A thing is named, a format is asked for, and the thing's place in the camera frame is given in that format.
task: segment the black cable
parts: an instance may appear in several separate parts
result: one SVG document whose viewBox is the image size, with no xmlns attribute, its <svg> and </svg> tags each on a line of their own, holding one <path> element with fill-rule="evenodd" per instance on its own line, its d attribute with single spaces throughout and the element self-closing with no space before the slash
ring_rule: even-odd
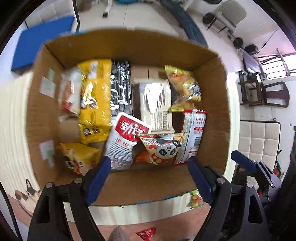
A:
<svg viewBox="0 0 296 241">
<path fill-rule="evenodd" d="M 274 31 L 274 33 L 270 36 L 270 38 L 269 38 L 269 39 L 266 41 L 266 43 L 262 46 L 262 48 L 259 50 L 259 52 L 265 47 L 265 45 L 268 43 L 268 41 L 272 38 L 272 36 L 273 36 L 276 32 L 277 32 L 277 30 Z"/>
<path fill-rule="evenodd" d="M 20 230 L 19 230 L 19 227 L 17 225 L 17 220 L 15 218 L 15 214 L 13 212 L 11 203 L 10 203 L 10 201 L 8 199 L 8 196 L 7 196 L 7 194 L 6 194 L 5 190 L 4 190 L 4 187 L 2 186 L 2 183 L 1 182 L 0 182 L 0 190 L 1 190 L 1 193 L 2 193 L 2 195 L 4 197 L 4 200 L 6 202 L 6 205 L 8 207 L 8 210 L 9 210 L 9 213 L 10 213 L 10 216 L 11 216 L 11 219 L 12 219 L 12 222 L 13 222 L 13 226 L 15 227 L 15 231 L 17 233 L 17 236 L 18 236 L 18 238 L 19 238 L 20 241 L 23 241 L 22 240 L 22 235 L 20 234 Z"/>
</svg>

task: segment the cardboard box flap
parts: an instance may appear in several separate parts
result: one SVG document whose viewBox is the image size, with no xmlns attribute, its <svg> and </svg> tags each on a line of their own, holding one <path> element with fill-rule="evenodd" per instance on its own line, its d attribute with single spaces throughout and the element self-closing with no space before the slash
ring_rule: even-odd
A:
<svg viewBox="0 0 296 241">
<path fill-rule="evenodd" d="M 55 98 L 40 93 L 42 79 L 47 78 L 50 69 L 54 71 Z M 63 67 L 43 46 L 37 56 L 33 71 L 34 76 L 27 103 L 26 134 L 32 168 L 36 180 L 43 187 L 50 180 L 53 181 L 62 175 L 65 168 L 64 162 L 61 161 L 63 157 L 59 152 L 55 152 L 54 164 L 50 167 L 48 160 L 42 159 L 40 151 L 40 143 L 53 140 L 55 146 L 59 144 L 57 90 Z"/>
<path fill-rule="evenodd" d="M 54 183 L 72 182 L 79 174 L 66 170 Z M 159 201 L 196 189 L 187 165 L 111 172 L 92 205 L 121 206 Z"/>
<path fill-rule="evenodd" d="M 194 71 L 202 93 L 202 109 L 207 115 L 197 158 L 203 165 L 211 165 L 223 174 L 229 149 L 229 105 L 226 73 L 218 57 Z"/>
<path fill-rule="evenodd" d="M 217 56 L 192 42 L 144 30 L 102 29 L 54 39 L 46 46 L 65 68 L 93 58 L 107 58 L 194 70 Z"/>
</svg>

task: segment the panda face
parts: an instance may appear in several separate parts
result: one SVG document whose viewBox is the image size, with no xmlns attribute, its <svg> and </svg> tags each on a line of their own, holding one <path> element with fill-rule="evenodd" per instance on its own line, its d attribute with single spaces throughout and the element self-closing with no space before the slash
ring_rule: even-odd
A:
<svg viewBox="0 0 296 241">
<path fill-rule="evenodd" d="M 173 158 L 177 153 L 177 147 L 172 143 L 165 143 L 156 149 L 156 156 L 161 159 Z"/>
</svg>

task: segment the tufted cushion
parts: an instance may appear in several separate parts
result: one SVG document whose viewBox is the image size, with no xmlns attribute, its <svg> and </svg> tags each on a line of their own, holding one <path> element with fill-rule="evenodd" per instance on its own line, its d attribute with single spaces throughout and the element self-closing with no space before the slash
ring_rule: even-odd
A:
<svg viewBox="0 0 296 241">
<path fill-rule="evenodd" d="M 239 151 L 255 161 L 263 161 L 274 169 L 279 148 L 280 124 L 276 122 L 241 121 Z"/>
<path fill-rule="evenodd" d="M 31 28 L 69 15 L 75 15 L 72 0 L 46 0 L 26 18 L 26 24 Z"/>
</svg>

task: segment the white snack box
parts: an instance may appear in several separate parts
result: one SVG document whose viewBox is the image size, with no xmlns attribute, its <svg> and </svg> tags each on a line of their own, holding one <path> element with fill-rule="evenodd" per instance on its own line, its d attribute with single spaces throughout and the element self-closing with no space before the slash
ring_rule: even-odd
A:
<svg viewBox="0 0 296 241">
<path fill-rule="evenodd" d="M 167 80 L 141 80 L 141 120 L 151 125 L 151 133 L 175 133 L 172 113 L 168 111 L 171 105 L 170 84 Z"/>
</svg>

